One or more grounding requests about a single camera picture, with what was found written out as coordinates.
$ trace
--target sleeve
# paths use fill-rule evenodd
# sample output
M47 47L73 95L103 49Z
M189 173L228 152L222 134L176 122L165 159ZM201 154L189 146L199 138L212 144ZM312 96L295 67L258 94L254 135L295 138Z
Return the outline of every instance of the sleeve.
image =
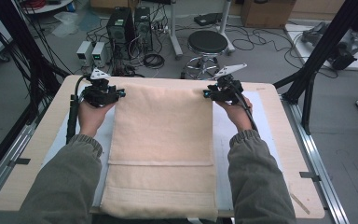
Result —
M295 210L277 162L257 131L230 140L228 177L236 223L296 223Z
M86 223L101 172L101 145L75 135L39 172L18 223Z

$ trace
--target folded cloth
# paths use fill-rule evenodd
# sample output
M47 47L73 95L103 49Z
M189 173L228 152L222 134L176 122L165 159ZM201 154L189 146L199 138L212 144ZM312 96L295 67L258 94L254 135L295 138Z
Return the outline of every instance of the folded cloth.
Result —
M102 210L123 218L217 217L212 102L202 90L123 84Z

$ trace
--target towel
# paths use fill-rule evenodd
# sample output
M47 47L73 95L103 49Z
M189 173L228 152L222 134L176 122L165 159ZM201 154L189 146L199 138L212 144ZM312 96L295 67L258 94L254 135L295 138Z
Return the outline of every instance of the towel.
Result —
M217 217L212 102L202 89L122 84L102 210L123 218Z

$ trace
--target stool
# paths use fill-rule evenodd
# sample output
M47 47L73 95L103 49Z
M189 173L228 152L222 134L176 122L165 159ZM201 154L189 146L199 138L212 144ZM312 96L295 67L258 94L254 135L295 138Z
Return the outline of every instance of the stool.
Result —
M219 71L220 66L216 56L227 49L226 38L214 31L196 31L188 37L187 46L199 55L186 64L186 73L193 78L208 73L211 77Z

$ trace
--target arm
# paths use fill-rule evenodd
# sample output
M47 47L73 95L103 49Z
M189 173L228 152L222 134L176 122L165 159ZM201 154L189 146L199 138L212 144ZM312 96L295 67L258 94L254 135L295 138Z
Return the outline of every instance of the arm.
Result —
M101 172L102 147L92 137L112 106L80 104L80 133L40 170L21 206L18 223L87 222Z
M245 98L247 105L252 104ZM236 223L296 223L282 172L240 105L222 106L238 133L230 140L228 178Z

